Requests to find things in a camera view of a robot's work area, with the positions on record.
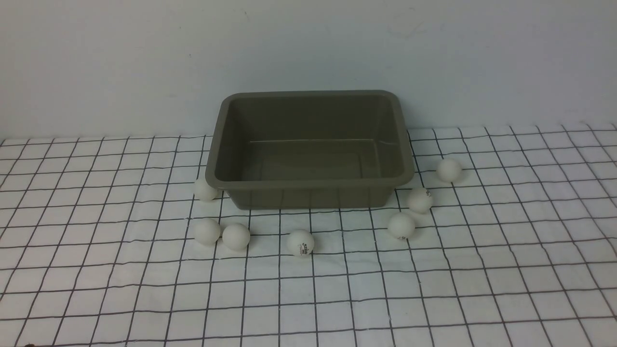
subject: grid tablecloth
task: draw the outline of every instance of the grid tablecloth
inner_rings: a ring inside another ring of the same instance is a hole
[[[3,141],[0,346],[616,346],[615,126],[409,135],[384,207],[283,211],[194,200],[209,136]],[[395,240],[417,186],[435,206]],[[197,244],[204,217],[248,250]],[[297,228],[312,257],[286,254]]]

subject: white cloth with black grid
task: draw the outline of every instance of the white cloth with black grid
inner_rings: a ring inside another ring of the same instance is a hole
[[[413,181],[352,210],[195,201],[209,136],[3,141],[0,346],[617,345],[615,126],[409,134]],[[435,206],[395,240],[417,186]],[[204,217],[248,225],[248,250],[197,244]]]

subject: white ping pong ball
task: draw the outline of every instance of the white ping pong ball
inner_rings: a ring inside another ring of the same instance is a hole
[[[287,236],[287,249],[293,256],[308,256],[315,247],[315,239],[306,230],[296,230]]]
[[[195,241],[204,246],[212,246],[221,237],[221,226],[210,218],[206,218],[193,226]]]
[[[393,237],[399,240],[405,240],[413,235],[416,229],[416,223],[412,217],[406,213],[399,212],[392,217],[387,223],[387,231]]]
[[[241,251],[249,245],[251,233],[240,223],[229,224],[223,230],[223,244],[232,251]]]
[[[193,193],[197,199],[200,199],[203,202],[208,202],[214,200],[214,198],[218,195],[218,190],[216,188],[212,188],[208,185],[204,178],[199,178],[195,181],[193,185]]]
[[[437,177],[446,183],[458,180],[461,171],[463,171],[461,164],[452,158],[445,158],[437,165]]]
[[[416,213],[426,213],[433,206],[433,196],[426,188],[414,188],[407,196],[407,207]]]

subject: gray plastic tub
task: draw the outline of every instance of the gray plastic tub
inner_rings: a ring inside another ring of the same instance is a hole
[[[286,91],[223,101],[205,179],[240,209],[378,207],[413,172],[394,94]]]

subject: white wall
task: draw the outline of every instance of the white wall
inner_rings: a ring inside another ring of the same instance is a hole
[[[241,91],[414,127],[617,120],[615,0],[1,0],[0,136],[211,132]]]

